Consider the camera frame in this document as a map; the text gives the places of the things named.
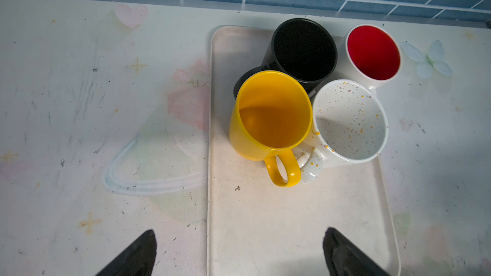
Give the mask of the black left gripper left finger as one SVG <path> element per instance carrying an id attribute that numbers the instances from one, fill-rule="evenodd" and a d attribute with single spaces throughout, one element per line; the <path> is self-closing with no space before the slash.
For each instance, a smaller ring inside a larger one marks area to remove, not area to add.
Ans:
<path id="1" fill-rule="evenodd" d="M 104 267 L 103 275 L 151 275 L 157 255 L 157 240 L 152 229 L 145 231 Z"/>

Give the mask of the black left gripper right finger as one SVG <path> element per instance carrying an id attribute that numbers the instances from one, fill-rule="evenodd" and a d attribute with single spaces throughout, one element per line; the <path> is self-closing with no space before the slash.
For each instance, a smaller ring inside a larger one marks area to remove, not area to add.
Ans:
<path id="1" fill-rule="evenodd" d="M 330 275 L 389 276 L 376 262 L 333 227 L 327 229 L 322 247 Z"/>

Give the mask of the white speckled mug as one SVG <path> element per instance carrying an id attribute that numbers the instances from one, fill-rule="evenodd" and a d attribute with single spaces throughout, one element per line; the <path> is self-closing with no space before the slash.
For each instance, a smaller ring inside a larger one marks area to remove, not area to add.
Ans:
<path id="1" fill-rule="evenodd" d="M 315 181 L 325 168 L 361 164 L 380 155 L 389 128 L 374 92 L 353 80 L 333 80 L 311 103 L 313 123 L 297 159 L 303 183 Z"/>

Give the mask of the yellow mug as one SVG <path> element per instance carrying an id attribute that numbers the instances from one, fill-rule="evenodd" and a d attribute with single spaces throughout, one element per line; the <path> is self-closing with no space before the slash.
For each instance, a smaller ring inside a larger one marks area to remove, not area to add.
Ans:
<path id="1" fill-rule="evenodd" d="M 267 70 L 241 85 L 231 114 L 229 139 L 243 158 L 265 162 L 279 187 L 301 179 L 293 149 L 305 140 L 313 123 L 308 94 L 293 77 Z"/>

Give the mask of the beige serving tray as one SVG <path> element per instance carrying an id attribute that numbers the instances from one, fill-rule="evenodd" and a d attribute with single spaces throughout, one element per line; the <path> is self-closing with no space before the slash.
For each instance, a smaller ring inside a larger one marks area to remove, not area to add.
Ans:
<path id="1" fill-rule="evenodd" d="M 233 87 L 264 57 L 272 31 L 223 26 L 212 36 L 208 275 L 327 275 L 322 242 L 337 229 L 390 275 L 401 263 L 378 160 L 326 169 L 312 183 L 275 186 L 263 162 L 228 137 Z"/>

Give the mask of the white mug red inside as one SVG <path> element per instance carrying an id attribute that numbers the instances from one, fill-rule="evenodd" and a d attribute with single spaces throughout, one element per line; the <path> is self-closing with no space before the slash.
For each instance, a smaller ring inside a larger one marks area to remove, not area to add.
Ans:
<path id="1" fill-rule="evenodd" d="M 401 52 L 385 30 L 362 24 L 338 43 L 338 60 L 332 79 L 348 79 L 375 91 L 393 80 L 402 65 Z"/>

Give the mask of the black mug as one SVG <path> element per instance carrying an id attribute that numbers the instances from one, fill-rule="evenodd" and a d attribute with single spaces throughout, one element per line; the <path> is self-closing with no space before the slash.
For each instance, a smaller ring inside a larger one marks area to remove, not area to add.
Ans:
<path id="1" fill-rule="evenodd" d="M 297 80 L 309 96 L 336 68 L 338 51 L 333 37 L 309 19 L 290 19 L 275 30 L 262 64 L 246 72 L 235 84 L 236 97 L 252 75 L 275 70 Z"/>

